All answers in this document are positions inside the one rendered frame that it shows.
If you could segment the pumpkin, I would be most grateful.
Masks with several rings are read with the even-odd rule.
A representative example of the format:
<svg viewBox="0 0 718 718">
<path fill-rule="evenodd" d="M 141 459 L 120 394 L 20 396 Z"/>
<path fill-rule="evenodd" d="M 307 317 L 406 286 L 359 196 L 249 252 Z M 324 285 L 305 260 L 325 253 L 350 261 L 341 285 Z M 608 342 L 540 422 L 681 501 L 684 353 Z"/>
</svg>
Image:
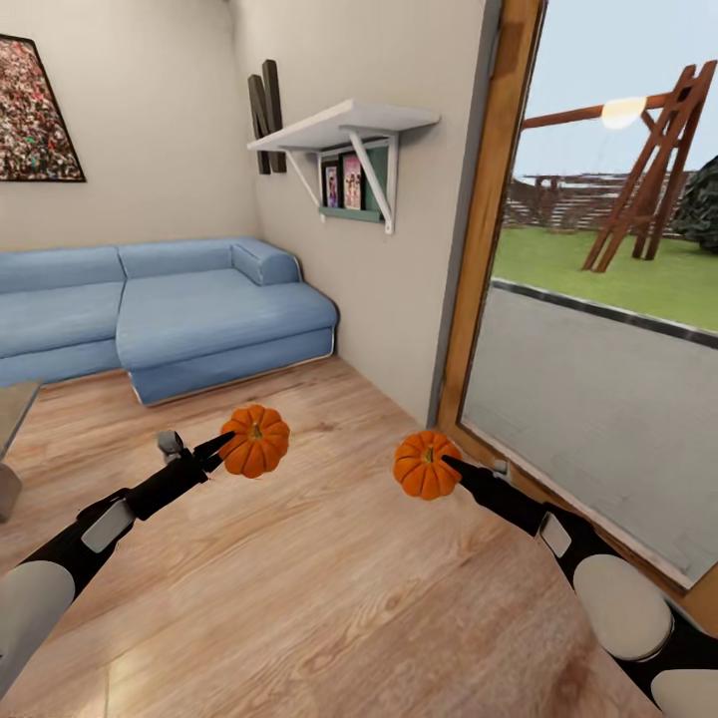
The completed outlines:
<svg viewBox="0 0 718 718">
<path fill-rule="evenodd" d="M 251 405 L 236 410 L 220 431 L 234 437 L 217 452 L 226 469 L 235 476 L 254 479 L 273 472 L 288 452 L 290 429 L 273 408 Z"/>
<path fill-rule="evenodd" d="M 394 477 L 411 497 L 430 502 L 439 496 L 448 496 L 462 475 L 443 457 L 462 460 L 458 447 L 445 433 L 433 429 L 408 436 L 396 450 Z"/>
</svg>

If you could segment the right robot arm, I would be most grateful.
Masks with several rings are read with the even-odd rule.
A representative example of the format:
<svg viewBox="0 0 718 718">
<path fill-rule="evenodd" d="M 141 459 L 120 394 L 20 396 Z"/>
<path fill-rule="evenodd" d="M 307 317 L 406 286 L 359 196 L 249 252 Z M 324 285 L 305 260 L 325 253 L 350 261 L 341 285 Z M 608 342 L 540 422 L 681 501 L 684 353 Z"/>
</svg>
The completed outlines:
<svg viewBox="0 0 718 718">
<path fill-rule="evenodd" d="M 476 468 L 451 456 L 480 506 L 551 548 L 598 644 L 667 718 L 718 718 L 718 639 L 617 553 L 593 524 L 511 487 L 511 461 Z"/>
</svg>

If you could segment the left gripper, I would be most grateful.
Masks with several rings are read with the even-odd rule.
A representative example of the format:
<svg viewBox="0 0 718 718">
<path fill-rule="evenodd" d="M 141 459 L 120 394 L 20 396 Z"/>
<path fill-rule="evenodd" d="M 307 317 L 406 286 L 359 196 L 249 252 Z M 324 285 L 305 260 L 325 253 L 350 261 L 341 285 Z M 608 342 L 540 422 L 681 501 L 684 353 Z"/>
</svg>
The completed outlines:
<svg viewBox="0 0 718 718">
<path fill-rule="evenodd" d="M 149 477 L 150 485 L 165 506 L 197 483 L 203 484 L 208 480 L 205 473 L 211 473 L 224 463 L 217 451 L 233 437 L 233 432 L 222 434 L 196 446 L 192 454 L 188 448 L 184 448 L 179 452 L 180 458 Z"/>
</svg>

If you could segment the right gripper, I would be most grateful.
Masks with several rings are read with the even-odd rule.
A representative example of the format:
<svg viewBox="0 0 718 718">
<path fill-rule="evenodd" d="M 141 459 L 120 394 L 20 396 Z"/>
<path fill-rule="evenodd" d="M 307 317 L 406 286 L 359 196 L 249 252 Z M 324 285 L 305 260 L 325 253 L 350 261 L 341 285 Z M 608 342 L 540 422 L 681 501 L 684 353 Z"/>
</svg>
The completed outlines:
<svg viewBox="0 0 718 718">
<path fill-rule="evenodd" d="M 507 482 L 494 478 L 489 468 L 476 468 L 451 456 L 444 456 L 443 459 L 462 475 L 460 484 L 474 494 L 475 501 L 480 506 L 489 508 L 494 514 L 508 520 L 510 524 L 515 521 L 517 509 L 526 494 L 511 487 Z"/>
</svg>

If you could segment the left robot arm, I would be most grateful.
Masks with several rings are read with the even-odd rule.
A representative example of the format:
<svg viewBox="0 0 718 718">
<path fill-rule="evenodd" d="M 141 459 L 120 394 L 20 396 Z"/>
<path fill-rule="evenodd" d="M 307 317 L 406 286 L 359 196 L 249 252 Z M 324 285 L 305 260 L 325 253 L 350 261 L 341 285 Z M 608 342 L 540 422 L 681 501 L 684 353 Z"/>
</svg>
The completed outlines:
<svg viewBox="0 0 718 718">
<path fill-rule="evenodd" d="M 73 524 L 0 577 L 0 700 L 135 519 L 145 522 L 205 483 L 205 473 L 224 463 L 217 451 L 233 437 L 222 434 L 191 454 L 176 431 L 157 434 L 165 468 L 133 490 L 120 488 L 84 508 Z"/>
</svg>

